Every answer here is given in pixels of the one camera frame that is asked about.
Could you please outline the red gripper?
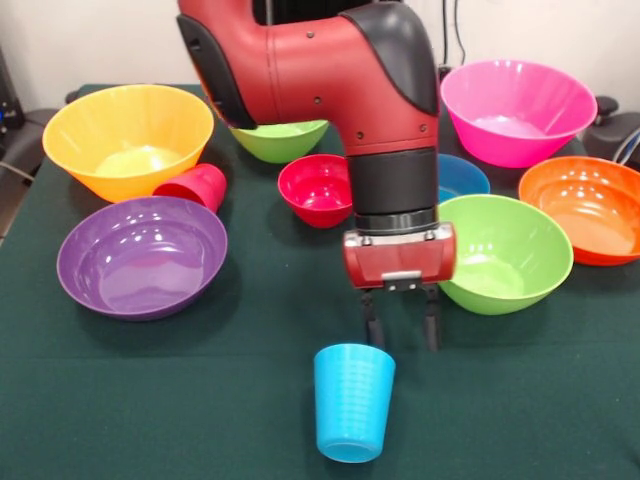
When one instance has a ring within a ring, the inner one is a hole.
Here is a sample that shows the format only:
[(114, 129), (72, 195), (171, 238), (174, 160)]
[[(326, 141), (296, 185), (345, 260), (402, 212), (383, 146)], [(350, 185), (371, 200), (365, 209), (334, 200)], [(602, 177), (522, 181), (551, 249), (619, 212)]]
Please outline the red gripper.
[(343, 258), (352, 285), (361, 289), (360, 303), (367, 343), (385, 346), (382, 322), (377, 318), (371, 289), (413, 290), (425, 293), (423, 321), (429, 351), (441, 348), (440, 289), (435, 283), (448, 281), (456, 265), (456, 231), (442, 222), (424, 231), (374, 236), (355, 230), (343, 235)]

